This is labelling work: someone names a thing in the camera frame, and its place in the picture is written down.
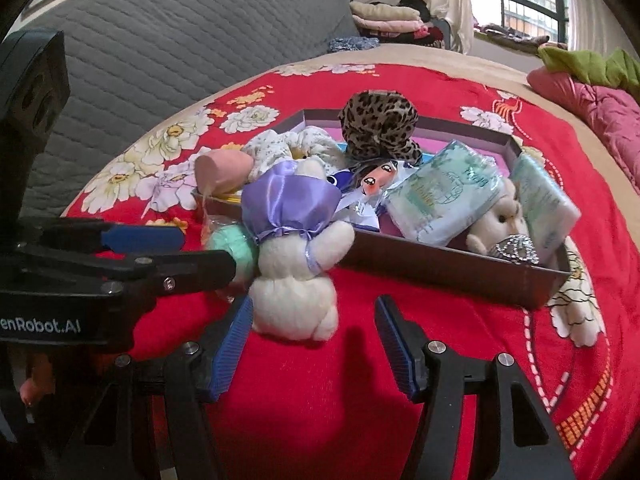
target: folded clothes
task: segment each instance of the folded clothes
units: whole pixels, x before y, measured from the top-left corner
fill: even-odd
[[[431,13],[427,3],[424,0],[400,0],[398,7],[409,7],[420,12],[420,19],[425,23],[431,21]]]
[[[445,47],[442,31],[428,23],[414,32],[383,32],[381,30],[361,29],[360,33],[367,38],[378,38],[380,43],[407,43],[436,48]]]
[[[343,50],[369,50],[380,45],[378,38],[363,38],[350,36],[348,38],[333,38],[329,42],[329,52],[342,52]]]
[[[527,52],[528,54],[537,54],[538,47],[549,41],[549,36],[537,36],[535,38],[520,38],[514,34],[505,35],[498,30],[486,29],[484,31],[487,38],[494,43],[501,44],[514,50]]]
[[[396,7],[387,4],[363,4],[351,2],[351,12],[364,20],[392,22],[395,20],[415,21],[420,19],[420,12],[410,7]]]
[[[358,28],[368,28],[369,30],[380,30],[382,32],[415,32],[424,26],[423,21],[420,19],[380,22],[377,20],[365,20],[356,14],[353,15],[353,21]]]

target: purple satin bow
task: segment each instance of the purple satin bow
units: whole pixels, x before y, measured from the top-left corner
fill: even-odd
[[[295,174],[297,165],[279,162],[242,188],[242,222],[258,243],[292,232],[311,240],[334,217],[340,190],[325,179]]]

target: white flower print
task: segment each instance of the white flower print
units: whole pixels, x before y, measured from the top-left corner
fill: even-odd
[[[324,65],[320,72],[331,72],[334,74],[346,74],[347,72],[364,72],[365,70],[374,70],[375,65]]]
[[[517,99],[518,96],[514,95],[510,92],[505,92],[504,90],[496,90],[496,92],[498,92],[498,95],[503,98],[505,101],[509,100],[509,99]]]
[[[485,112],[475,106],[461,106],[460,117],[473,123],[474,126],[496,130],[504,134],[512,134],[513,126],[506,122],[500,115],[493,112]]]
[[[375,65],[349,65],[335,64],[322,65],[320,68],[314,68],[307,65],[294,64],[283,66],[275,71],[276,74],[288,77],[290,75],[303,75],[309,77],[316,72],[331,72],[334,74],[346,74],[347,72],[364,72],[365,70],[375,70]]]
[[[210,148],[202,147],[188,160],[140,180],[136,186],[136,196],[140,200],[149,200],[142,217],[149,209],[164,213],[178,204],[187,211],[196,209],[196,202],[191,193],[196,188],[193,168],[196,158],[210,151]]]
[[[82,200],[81,210],[95,214],[111,209],[116,201],[124,202],[135,196],[140,180],[159,170],[162,165],[145,164],[142,154],[130,148],[87,184],[84,192],[88,195]]]
[[[550,308],[551,322],[560,337],[571,338],[577,347],[594,346],[598,334],[606,334],[604,320],[578,247],[569,237],[564,246],[571,275],[546,306]]]
[[[226,121],[220,124],[220,128],[228,134],[250,132],[273,123],[279,114],[280,112],[275,108],[269,108],[268,106],[249,106],[226,116]]]
[[[142,152],[145,164],[162,164],[166,160],[175,160],[182,150],[194,150],[200,136],[214,123],[209,117],[208,108],[200,108],[192,116],[148,134],[135,143],[135,150]]]
[[[318,70],[318,68],[307,65],[286,65],[277,69],[275,73],[283,77],[289,77],[290,75],[303,75],[308,77],[318,72]]]

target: gray quilted mattress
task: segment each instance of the gray quilted mattress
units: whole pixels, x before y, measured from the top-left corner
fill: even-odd
[[[358,34],[349,0],[67,0],[28,28],[64,30],[71,85],[22,208],[47,215],[165,118]]]

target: pink fabric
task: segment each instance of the pink fabric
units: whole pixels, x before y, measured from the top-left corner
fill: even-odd
[[[415,32],[424,27],[422,20],[412,22],[405,20],[393,20],[391,22],[378,22],[376,20],[364,20],[360,16],[353,15],[353,21],[358,28],[367,30],[380,30],[381,32]]]
[[[640,194],[640,106],[627,92],[587,85],[540,67],[527,81],[545,99],[580,117],[594,131]]]

